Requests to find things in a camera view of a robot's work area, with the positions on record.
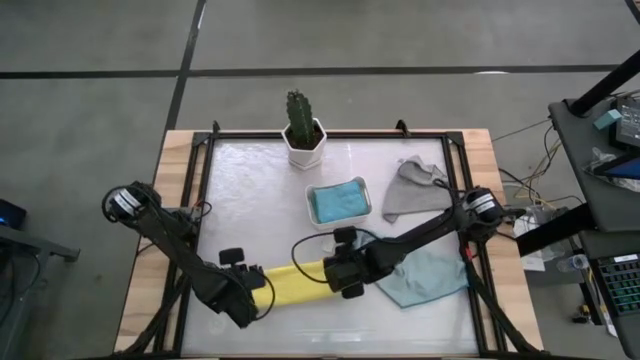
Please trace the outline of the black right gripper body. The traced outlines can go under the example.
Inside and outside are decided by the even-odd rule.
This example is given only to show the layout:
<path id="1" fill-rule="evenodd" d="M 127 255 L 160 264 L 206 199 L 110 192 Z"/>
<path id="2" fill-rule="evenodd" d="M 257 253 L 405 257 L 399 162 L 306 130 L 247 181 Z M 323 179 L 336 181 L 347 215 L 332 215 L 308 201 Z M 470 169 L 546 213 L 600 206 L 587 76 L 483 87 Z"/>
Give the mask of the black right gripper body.
<path id="1" fill-rule="evenodd" d="M 381 269 L 366 250 L 337 246 L 334 254 L 323 259 L 325 279 L 334 293 L 347 285 L 371 284 L 381 278 Z"/>

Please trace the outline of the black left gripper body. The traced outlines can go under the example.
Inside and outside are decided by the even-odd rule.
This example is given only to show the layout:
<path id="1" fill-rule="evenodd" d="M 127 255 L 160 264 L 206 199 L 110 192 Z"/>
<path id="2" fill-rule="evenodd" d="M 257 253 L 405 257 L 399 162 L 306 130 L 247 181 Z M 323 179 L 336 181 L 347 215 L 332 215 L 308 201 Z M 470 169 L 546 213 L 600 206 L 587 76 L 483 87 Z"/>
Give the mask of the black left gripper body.
<path id="1" fill-rule="evenodd" d="M 256 313 L 258 307 L 252 291 L 266 286 L 263 268 L 259 265 L 241 264 L 217 267 L 216 271 L 227 283 L 216 298 L 214 311 L 229 312 L 234 307 L 244 306 L 248 311 Z"/>

